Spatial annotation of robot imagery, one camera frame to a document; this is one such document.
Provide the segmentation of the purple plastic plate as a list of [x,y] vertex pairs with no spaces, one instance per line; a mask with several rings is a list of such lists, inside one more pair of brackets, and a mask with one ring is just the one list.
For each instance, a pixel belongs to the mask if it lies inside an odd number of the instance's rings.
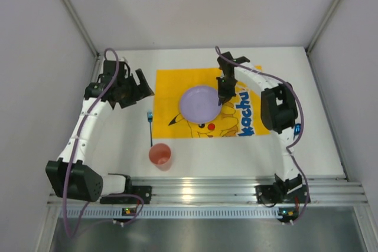
[[218,91],[207,85],[189,88],[180,98],[179,110],[185,120],[195,124],[208,123],[221,112]]

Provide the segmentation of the blue metal fork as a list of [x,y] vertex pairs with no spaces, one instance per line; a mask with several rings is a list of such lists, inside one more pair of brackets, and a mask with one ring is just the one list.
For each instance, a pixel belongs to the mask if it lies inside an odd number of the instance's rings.
[[153,140],[152,140],[152,121],[153,121],[153,113],[151,111],[147,111],[147,120],[149,123],[149,139],[150,139],[150,147],[153,147]]

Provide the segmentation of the yellow pikachu placemat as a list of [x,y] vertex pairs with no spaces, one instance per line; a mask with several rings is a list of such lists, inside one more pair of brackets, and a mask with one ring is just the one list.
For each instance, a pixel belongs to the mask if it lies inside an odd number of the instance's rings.
[[242,82],[236,96],[225,103],[211,122],[195,125],[179,110],[181,96],[190,88],[206,85],[217,88],[219,68],[158,70],[155,85],[153,138],[220,138],[268,135],[260,118],[260,98]]

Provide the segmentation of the pink plastic cup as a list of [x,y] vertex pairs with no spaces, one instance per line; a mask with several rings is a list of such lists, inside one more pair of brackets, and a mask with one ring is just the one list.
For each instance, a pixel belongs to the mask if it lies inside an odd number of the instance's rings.
[[164,143],[154,144],[148,153],[150,162],[161,171],[168,171],[172,165],[171,148]]

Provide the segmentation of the blue metal spoon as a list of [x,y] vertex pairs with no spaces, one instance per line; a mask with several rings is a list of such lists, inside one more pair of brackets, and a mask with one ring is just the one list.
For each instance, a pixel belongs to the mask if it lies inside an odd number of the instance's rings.
[[302,125],[300,123],[297,123],[294,127],[294,135],[298,136],[301,133]]

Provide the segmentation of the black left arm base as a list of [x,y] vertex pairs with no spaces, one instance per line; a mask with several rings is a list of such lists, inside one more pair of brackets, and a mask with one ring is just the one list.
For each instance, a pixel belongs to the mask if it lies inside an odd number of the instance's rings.
[[152,197],[152,186],[133,185],[121,194],[111,194],[101,197],[101,204],[123,205],[123,204],[150,204]]

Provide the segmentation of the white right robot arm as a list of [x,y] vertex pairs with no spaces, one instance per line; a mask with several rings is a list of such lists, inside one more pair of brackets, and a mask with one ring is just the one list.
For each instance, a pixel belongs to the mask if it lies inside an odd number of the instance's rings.
[[237,82],[260,92],[260,119],[264,127],[278,138],[282,155],[282,172],[275,174],[272,187],[276,194],[285,198],[306,183],[292,152],[304,129],[304,112],[299,98],[289,82],[256,69],[248,58],[234,58],[229,51],[222,53],[219,47],[215,49],[222,72],[217,78],[219,105],[236,95]]

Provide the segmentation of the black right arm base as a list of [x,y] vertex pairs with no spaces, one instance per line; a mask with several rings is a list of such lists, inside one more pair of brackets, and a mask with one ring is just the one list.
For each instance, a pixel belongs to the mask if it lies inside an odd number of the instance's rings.
[[284,192],[273,185],[258,185],[255,187],[258,204],[273,206],[277,204],[304,204],[307,198],[307,187],[300,186],[289,192]]

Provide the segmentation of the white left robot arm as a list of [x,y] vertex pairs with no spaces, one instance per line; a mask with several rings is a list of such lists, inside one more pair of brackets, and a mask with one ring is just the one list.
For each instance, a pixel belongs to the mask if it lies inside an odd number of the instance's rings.
[[84,91],[77,124],[57,160],[48,161],[45,172],[60,198],[102,204],[125,203],[133,193],[131,177],[101,175],[90,167],[104,122],[115,106],[124,109],[153,96],[143,71],[131,71],[125,61],[105,60],[103,72]]

